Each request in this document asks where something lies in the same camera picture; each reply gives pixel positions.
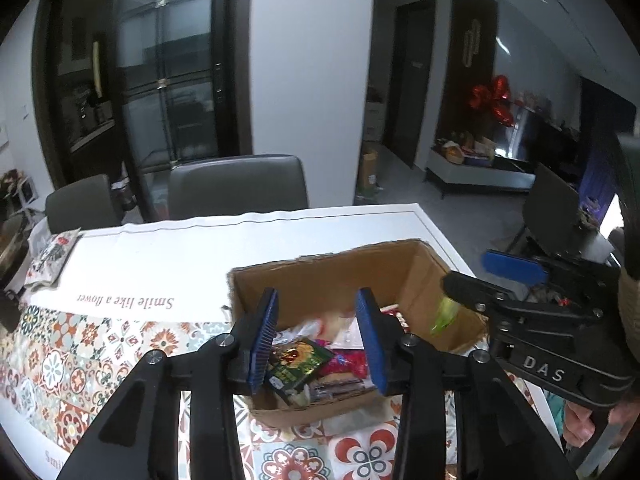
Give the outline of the person right hand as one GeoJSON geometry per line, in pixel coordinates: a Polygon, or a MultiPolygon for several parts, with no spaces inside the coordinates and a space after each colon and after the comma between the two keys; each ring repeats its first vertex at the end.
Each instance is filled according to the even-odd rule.
{"type": "MultiPolygon", "coordinates": [[[[620,426],[612,448],[619,448],[634,426],[640,411],[640,401],[638,393],[632,392],[628,396],[624,396],[619,404],[614,406],[608,412],[608,422],[611,425],[620,426]]],[[[596,426],[591,420],[592,411],[587,410],[583,406],[566,401],[564,405],[564,440],[574,446],[581,448],[594,435],[596,426]]]]}

